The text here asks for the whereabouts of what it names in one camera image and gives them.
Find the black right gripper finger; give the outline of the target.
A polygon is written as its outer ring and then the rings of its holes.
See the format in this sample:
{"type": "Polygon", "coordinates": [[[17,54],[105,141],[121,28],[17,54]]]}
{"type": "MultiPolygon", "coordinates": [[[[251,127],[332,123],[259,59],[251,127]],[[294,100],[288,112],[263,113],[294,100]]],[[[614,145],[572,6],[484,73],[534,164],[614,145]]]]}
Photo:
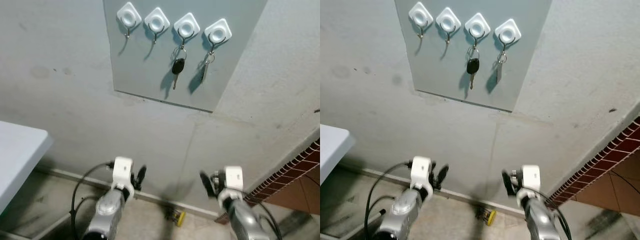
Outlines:
{"type": "Polygon", "coordinates": [[[510,196],[510,197],[515,196],[514,185],[512,183],[512,175],[508,173],[506,170],[502,170],[502,180],[503,180],[503,185],[505,185],[507,196],[510,196]]]}
{"type": "Polygon", "coordinates": [[[214,188],[213,185],[211,183],[211,179],[210,176],[208,176],[208,174],[206,174],[205,171],[200,171],[199,172],[199,178],[201,178],[201,182],[206,190],[206,195],[208,198],[213,198],[214,197],[214,188]]]}

